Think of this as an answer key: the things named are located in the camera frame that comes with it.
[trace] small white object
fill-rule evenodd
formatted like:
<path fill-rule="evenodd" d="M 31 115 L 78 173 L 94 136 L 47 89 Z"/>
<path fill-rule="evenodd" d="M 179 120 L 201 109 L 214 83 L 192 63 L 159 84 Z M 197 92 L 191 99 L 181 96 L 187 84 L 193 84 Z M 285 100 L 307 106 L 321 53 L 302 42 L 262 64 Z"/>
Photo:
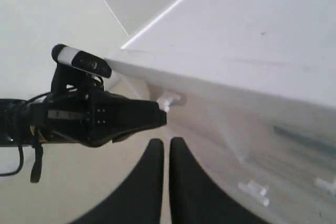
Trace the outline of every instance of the small white object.
<path fill-rule="evenodd" d="M 269 199 L 266 197 L 266 193 L 268 190 L 267 187 L 263 187 L 258 183 L 256 183 L 255 181 L 250 180 L 248 184 L 239 183 L 238 188 L 243 192 L 247 193 L 248 195 L 250 195 L 251 197 L 253 197 L 264 207 L 268 207 Z"/>
<path fill-rule="evenodd" d="M 315 185 L 321 189 L 326 190 L 333 197 L 336 197 L 336 178 L 334 179 L 332 183 L 322 178 L 316 178 Z"/>
<path fill-rule="evenodd" d="M 161 110 L 168 112 L 170 109 L 170 105 L 173 102 L 177 102 L 181 99 L 181 96 L 169 91 L 165 91 L 158 99 L 157 103 Z"/>

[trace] white plastic piece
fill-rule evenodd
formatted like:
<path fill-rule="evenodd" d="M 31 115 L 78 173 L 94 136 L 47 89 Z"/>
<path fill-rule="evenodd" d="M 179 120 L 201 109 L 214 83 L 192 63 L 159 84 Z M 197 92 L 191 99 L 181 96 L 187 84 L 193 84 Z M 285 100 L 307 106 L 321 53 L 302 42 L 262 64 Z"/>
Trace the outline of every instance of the white plastic piece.
<path fill-rule="evenodd" d="M 321 189 L 326 190 L 333 197 L 336 197 L 336 178 L 332 183 L 321 178 L 316 178 L 315 185 Z"/>
<path fill-rule="evenodd" d="M 170 105 L 173 102 L 177 102 L 181 99 L 181 96 L 169 91 L 165 91 L 158 99 L 157 103 L 161 110 L 168 112 L 170 109 Z"/>
<path fill-rule="evenodd" d="M 263 187 L 258 183 L 256 183 L 255 181 L 250 180 L 248 184 L 239 183 L 238 188 L 243 192 L 247 193 L 248 195 L 250 195 L 251 197 L 253 197 L 264 207 L 268 207 L 269 199 L 266 197 L 266 193 L 268 190 L 267 187 Z"/>

